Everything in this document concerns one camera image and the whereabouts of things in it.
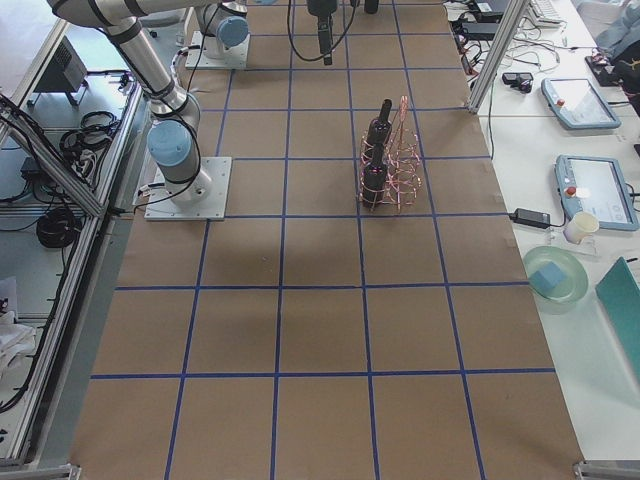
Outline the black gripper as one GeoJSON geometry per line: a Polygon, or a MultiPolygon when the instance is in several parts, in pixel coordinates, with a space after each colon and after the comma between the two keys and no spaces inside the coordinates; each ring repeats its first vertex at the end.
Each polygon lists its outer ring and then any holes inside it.
{"type": "Polygon", "coordinates": [[[319,51],[325,66],[333,63],[333,20],[332,14],[337,11],[337,0],[307,0],[308,13],[312,16],[324,16],[317,19],[317,37],[319,51]]]}

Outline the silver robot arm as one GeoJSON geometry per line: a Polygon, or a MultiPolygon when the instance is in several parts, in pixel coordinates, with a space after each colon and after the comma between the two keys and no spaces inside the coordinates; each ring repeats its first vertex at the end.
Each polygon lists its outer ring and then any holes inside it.
{"type": "Polygon", "coordinates": [[[140,19],[182,7],[203,6],[203,1],[51,1],[52,13],[69,23],[102,31],[119,52],[149,97],[157,126],[177,125],[190,140],[186,158],[175,167],[162,166],[171,202],[191,206],[205,195],[197,144],[200,107],[195,97],[178,85],[156,54],[140,19]]]}
{"type": "MultiPolygon", "coordinates": [[[[295,55],[305,62],[322,60],[325,65],[332,64],[333,14],[337,11],[337,1],[307,1],[308,13],[317,20],[319,56],[303,57],[294,45],[293,22],[287,20],[287,35],[295,55]]],[[[240,46],[249,38],[248,8],[246,1],[217,1],[204,7],[195,7],[196,19],[201,33],[201,49],[209,58],[220,58],[231,48],[240,46]]]]}

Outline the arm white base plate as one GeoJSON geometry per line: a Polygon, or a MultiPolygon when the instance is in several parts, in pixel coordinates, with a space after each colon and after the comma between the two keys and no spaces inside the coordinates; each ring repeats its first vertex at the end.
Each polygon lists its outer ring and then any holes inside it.
{"type": "Polygon", "coordinates": [[[185,66],[189,70],[194,68],[198,70],[244,70],[247,66],[250,38],[251,36],[248,35],[241,44],[229,48],[217,40],[207,40],[205,50],[201,53],[199,47],[202,34],[195,31],[190,44],[190,46],[194,46],[194,49],[189,51],[185,66]]]}
{"type": "Polygon", "coordinates": [[[150,192],[150,206],[144,218],[150,221],[187,221],[225,219],[233,160],[231,157],[203,157],[194,183],[179,195],[179,185],[165,185],[164,175],[155,168],[154,182],[159,188],[150,192]]]}

